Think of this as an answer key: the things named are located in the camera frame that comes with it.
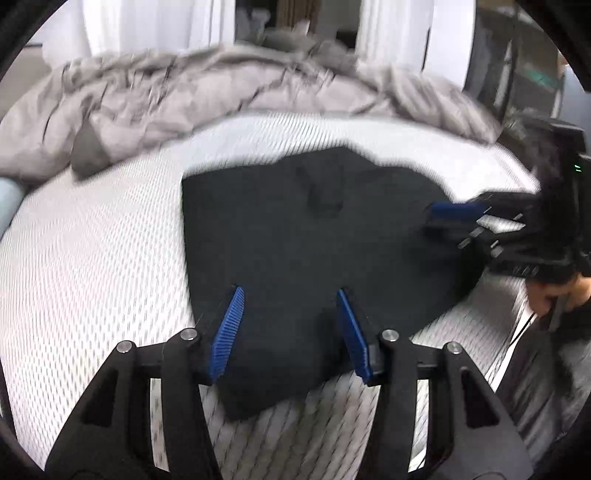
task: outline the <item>cable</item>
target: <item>cable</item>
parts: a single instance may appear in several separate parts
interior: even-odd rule
[[[532,313],[530,315],[530,318],[527,319],[526,324],[521,328],[521,330],[519,331],[519,333],[517,334],[517,336],[511,341],[511,343],[509,344],[509,348],[511,348],[511,346],[521,338],[521,335],[523,335],[523,332],[525,332],[526,328],[529,327],[531,325],[531,321],[534,318],[535,313]]]

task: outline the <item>white curtain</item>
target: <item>white curtain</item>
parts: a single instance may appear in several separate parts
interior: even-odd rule
[[[51,67],[104,52],[186,51],[234,41],[235,0],[67,0],[36,38]]]

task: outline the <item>dark fabric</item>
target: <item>dark fabric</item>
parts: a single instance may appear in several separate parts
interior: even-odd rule
[[[335,296],[348,286],[378,329],[411,335],[477,282],[455,246],[428,240],[424,209],[446,199],[407,168],[346,148],[191,176],[183,215],[196,320],[231,284],[245,313],[218,383],[231,419],[300,397],[350,370]]]
[[[536,321],[517,343],[497,395],[534,464],[572,427],[591,389],[591,303],[549,333]]]

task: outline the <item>comforter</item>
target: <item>comforter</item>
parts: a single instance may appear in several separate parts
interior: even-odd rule
[[[235,45],[105,55],[54,70],[0,124],[0,177],[89,177],[244,110],[405,118],[494,143],[499,124],[451,83],[332,55]]]

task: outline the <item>bed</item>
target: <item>bed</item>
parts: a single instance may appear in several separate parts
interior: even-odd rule
[[[162,342],[193,324],[180,210],[183,176],[337,145],[379,165],[419,171],[458,201],[483,190],[538,188],[499,145],[402,120],[284,113],[224,119],[84,181],[65,170],[24,199],[0,242],[0,359],[18,440],[39,465],[117,342]],[[526,309],[522,281],[485,273],[468,298],[413,341],[461,343],[492,382]],[[215,387],[204,388],[223,477],[354,478],[377,393],[347,374],[305,400],[232,423],[224,418]],[[419,385],[417,402],[412,468],[424,456],[426,382]],[[157,381],[151,417],[154,462],[166,468]]]

